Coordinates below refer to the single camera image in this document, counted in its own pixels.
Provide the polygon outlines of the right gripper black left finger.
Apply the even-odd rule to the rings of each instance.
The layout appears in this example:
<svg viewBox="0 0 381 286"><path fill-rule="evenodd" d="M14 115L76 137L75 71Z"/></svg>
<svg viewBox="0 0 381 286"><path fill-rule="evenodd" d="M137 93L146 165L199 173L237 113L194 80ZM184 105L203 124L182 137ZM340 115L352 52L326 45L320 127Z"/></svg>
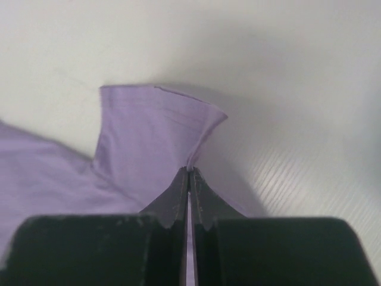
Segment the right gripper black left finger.
<svg viewBox="0 0 381 286"><path fill-rule="evenodd" d="M185 285L188 171L136 214L32 216L16 230L2 285Z"/></svg>

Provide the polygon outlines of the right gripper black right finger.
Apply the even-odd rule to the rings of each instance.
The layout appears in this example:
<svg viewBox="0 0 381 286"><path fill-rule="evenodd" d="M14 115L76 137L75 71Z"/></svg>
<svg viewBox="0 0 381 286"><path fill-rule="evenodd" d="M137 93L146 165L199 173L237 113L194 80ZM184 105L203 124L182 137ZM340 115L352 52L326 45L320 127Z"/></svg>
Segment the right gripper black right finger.
<svg viewBox="0 0 381 286"><path fill-rule="evenodd" d="M377 285L354 230L335 217L245 217L189 175L196 285Z"/></svg>

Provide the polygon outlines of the purple t shirt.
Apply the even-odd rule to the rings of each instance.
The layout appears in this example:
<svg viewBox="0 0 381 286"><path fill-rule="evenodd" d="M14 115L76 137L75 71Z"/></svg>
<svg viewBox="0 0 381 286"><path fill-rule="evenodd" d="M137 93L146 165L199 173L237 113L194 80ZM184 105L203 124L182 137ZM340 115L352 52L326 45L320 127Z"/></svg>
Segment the purple t shirt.
<svg viewBox="0 0 381 286"><path fill-rule="evenodd" d="M177 171L202 161L208 185L248 217L266 211L218 151L218 91L185 84L105 85L95 155L1 123L1 251L28 217L137 213Z"/></svg>

